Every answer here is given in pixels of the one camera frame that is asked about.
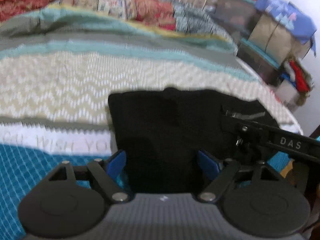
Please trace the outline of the stacked storage boxes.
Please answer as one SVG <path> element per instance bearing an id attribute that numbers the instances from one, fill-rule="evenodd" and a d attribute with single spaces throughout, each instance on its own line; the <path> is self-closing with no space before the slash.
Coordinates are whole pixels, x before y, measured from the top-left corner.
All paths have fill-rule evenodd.
<path id="1" fill-rule="evenodd" d="M 238 40 L 238 58 L 266 83 L 273 83 L 284 60 L 290 55 L 304 58 L 311 42 L 302 45 L 271 16 L 258 11 L 255 2 L 218 0 L 213 19 Z"/>

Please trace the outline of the blue patterned cloth cover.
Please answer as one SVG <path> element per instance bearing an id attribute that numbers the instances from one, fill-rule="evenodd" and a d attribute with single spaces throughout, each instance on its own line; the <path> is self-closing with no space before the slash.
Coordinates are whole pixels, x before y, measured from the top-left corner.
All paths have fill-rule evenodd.
<path id="1" fill-rule="evenodd" d="M 304 14 L 291 2 L 282 0 L 256 0 L 255 8 L 271 16 L 302 45 L 310 41 L 311 50 L 316 55 L 315 32 L 317 27 L 311 17 Z"/>

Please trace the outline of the red floral patchwork quilt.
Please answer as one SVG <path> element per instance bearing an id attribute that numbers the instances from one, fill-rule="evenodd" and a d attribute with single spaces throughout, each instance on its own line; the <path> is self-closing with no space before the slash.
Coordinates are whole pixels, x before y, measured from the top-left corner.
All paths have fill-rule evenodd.
<path id="1" fill-rule="evenodd" d="M 1 22 L 52 3 L 179 32 L 182 28 L 178 20 L 186 16 L 184 7 L 195 7 L 189 3 L 166 0 L 1 0 Z"/>

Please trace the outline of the patterned teal beige bedspread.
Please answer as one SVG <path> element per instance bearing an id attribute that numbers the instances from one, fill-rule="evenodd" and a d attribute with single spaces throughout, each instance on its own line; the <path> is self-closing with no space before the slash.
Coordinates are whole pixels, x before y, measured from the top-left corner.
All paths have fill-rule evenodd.
<path id="1" fill-rule="evenodd" d="M 302 132 L 238 61 L 227 31 L 201 11 L 186 12 L 186 33 L 59 5 L 1 23 L 1 239 L 24 237 L 17 206 L 59 162 L 116 152 L 112 92 L 215 89 L 256 100 L 282 129 Z"/>

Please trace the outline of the red clothes pile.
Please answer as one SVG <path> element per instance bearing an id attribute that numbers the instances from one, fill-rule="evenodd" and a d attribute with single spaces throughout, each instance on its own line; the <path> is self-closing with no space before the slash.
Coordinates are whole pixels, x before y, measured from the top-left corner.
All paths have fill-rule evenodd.
<path id="1" fill-rule="evenodd" d="M 298 95 L 293 100 L 297 106 L 303 106 L 314 88 L 311 74 L 303 67 L 298 57 L 288 57 L 282 64 L 281 77 L 289 81 L 296 89 Z"/>

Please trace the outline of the black pants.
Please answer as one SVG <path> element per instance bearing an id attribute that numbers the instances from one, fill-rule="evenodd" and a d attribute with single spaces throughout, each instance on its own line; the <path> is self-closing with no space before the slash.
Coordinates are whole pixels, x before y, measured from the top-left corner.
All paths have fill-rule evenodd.
<path id="1" fill-rule="evenodd" d="M 125 173 L 133 193 L 204 190 L 211 177 L 200 167 L 199 153 L 225 159 L 234 151 L 232 137 L 221 126 L 226 113 L 278 126 L 259 101 L 208 89 L 113 93 L 108 107 L 117 147 L 126 153 Z"/>

